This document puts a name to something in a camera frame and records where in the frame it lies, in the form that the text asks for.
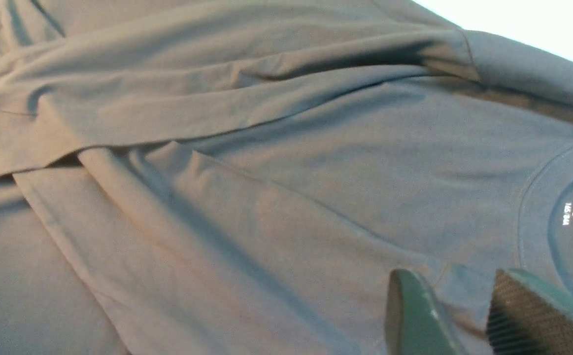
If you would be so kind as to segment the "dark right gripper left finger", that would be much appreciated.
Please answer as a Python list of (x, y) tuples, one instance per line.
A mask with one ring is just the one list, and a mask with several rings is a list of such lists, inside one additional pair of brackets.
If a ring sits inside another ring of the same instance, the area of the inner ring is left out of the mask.
[(410, 269), (390, 272), (385, 309), (389, 355), (466, 355), (428, 281)]

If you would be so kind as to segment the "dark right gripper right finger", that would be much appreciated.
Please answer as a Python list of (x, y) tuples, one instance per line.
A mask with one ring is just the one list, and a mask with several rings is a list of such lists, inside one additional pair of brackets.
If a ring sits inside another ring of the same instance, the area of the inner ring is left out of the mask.
[(573, 296), (525, 270), (500, 269), (486, 333), (496, 355), (573, 355)]

